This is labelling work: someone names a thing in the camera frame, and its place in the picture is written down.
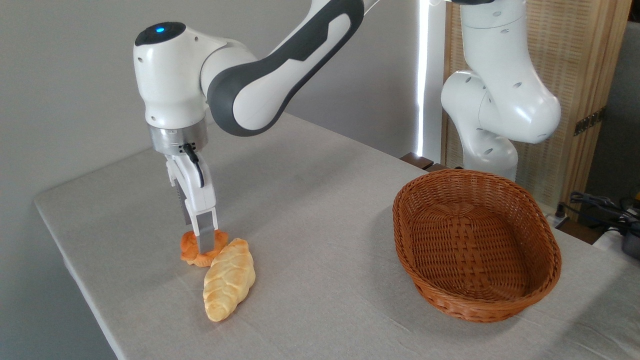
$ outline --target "bread roll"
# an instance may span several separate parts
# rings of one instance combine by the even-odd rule
[[[204,307],[211,321],[226,319],[255,282],[249,244],[234,239],[213,259],[204,277]]]

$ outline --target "black arm segment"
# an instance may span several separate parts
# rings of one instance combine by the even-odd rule
[[[342,14],[349,16],[351,21],[349,30],[338,44],[293,86],[273,120],[257,130],[249,130],[240,126],[233,112],[234,101],[240,91],[255,80],[275,71],[289,59],[306,60],[318,47],[326,42],[329,23]],[[211,81],[207,92],[207,100],[209,101],[213,119],[220,128],[236,136],[253,136],[268,130],[280,118],[296,92],[353,36],[363,18],[364,5],[362,0],[331,0],[298,32],[293,34],[290,39],[266,58],[252,63],[237,65],[218,74]]]

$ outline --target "bread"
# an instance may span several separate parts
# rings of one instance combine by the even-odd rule
[[[205,254],[198,252],[198,240],[196,239],[196,234],[193,231],[184,233],[180,241],[180,249],[182,250],[180,258],[186,261],[189,265],[196,265],[201,268],[211,266],[213,258],[218,256],[229,239],[229,235],[224,231],[215,230],[214,233],[214,248]]]
[[[204,277],[204,307],[211,321],[226,319],[255,282],[249,244],[234,239],[213,259]]]

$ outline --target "white wall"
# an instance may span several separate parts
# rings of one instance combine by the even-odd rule
[[[288,112],[393,156],[415,151],[418,1],[376,5]],[[259,57],[309,3],[0,0],[1,359],[113,358],[33,197],[150,146],[132,69],[138,32],[182,21]],[[437,104],[438,94],[428,97]],[[429,110],[438,129],[440,109]],[[425,156],[437,160],[440,133],[427,133]]]

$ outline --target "brown basket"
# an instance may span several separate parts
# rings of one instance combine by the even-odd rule
[[[396,251],[418,292],[472,322],[507,319],[547,295],[560,249],[526,190],[473,170],[418,177],[393,207]]]

